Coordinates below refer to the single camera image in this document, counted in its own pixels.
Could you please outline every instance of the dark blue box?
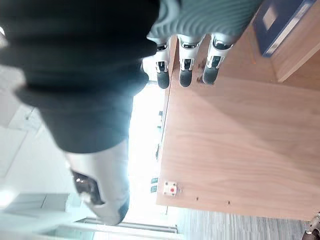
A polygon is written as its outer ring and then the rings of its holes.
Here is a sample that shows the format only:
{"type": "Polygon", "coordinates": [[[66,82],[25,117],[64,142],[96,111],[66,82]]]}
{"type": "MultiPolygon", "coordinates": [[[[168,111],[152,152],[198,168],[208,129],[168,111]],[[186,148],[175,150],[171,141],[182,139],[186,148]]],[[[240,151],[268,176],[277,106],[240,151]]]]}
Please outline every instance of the dark blue box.
{"type": "Polygon", "coordinates": [[[271,57],[315,1],[265,0],[262,3],[253,20],[262,56],[271,57]]]}

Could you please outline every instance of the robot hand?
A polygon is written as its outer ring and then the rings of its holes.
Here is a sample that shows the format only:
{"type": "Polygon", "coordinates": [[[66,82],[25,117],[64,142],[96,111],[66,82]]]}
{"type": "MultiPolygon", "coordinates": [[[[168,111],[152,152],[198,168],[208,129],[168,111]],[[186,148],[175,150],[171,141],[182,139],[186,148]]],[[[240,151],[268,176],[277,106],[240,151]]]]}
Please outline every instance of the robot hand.
{"type": "Polygon", "coordinates": [[[15,94],[39,109],[66,152],[78,193],[105,223],[119,223],[128,210],[133,97],[148,81],[142,58],[156,54],[158,83],[167,87],[168,39],[179,35],[180,83],[186,87],[203,36],[214,33],[203,79],[213,83],[261,2],[1,1],[0,26],[9,45],[0,49],[0,63],[22,69],[26,84],[15,94]]]}

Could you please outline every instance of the floor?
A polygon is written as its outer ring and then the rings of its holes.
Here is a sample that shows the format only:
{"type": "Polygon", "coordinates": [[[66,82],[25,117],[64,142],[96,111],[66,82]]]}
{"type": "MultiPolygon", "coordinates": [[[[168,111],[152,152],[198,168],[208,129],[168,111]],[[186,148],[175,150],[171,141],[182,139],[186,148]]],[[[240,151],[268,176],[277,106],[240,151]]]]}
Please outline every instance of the floor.
{"type": "Polygon", "coordinates": [[[180,210],[177,225],[186,240],[301,240],[308,226],[298,220],[192,209],[180,210]]]}

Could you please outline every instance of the wooden cabinet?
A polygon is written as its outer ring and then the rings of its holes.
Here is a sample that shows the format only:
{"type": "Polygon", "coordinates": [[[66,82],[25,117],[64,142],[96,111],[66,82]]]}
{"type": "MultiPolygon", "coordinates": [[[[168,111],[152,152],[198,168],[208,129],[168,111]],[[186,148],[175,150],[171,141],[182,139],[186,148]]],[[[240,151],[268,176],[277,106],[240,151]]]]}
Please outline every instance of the wooden cabinet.
{"type": "Polygon", "coordinates": [[[157,203],[309,220],[320,210],[320,91],[278,83],[251,28],[216,83],[204,85],[208,42],[190,87],[179,85],[179,58],[173,63],[157,203]],[[162,195],[165,181],[182,192],[162,195]]]}

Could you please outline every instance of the wooden surface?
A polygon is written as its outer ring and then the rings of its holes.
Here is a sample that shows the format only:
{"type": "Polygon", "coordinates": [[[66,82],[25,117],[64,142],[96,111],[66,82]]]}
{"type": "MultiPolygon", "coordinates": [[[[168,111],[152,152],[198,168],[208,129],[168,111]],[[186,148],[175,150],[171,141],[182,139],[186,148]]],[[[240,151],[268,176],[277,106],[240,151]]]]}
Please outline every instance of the wooden surface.
{"type": "Polygon", "coordinates": [[[319,49],[320,1],[316,1],[271,57],[278,81],[285,81],[319,49]]]}
{"type": "Polygon", "coordinates": [[[239,62],[239,43],[213,86],[197,82],[205,45],[190,87],[174,63],[157,203],[309,220],[320,210],[320,91],[270,83],[272,70],[239,62]],[[162,195],[164,181],[182,193],[162,195]]]}
{"type": "Polygon", "coordinates": [[[284,85],[320,90],[320,51],[283,82],[284,85]]]}

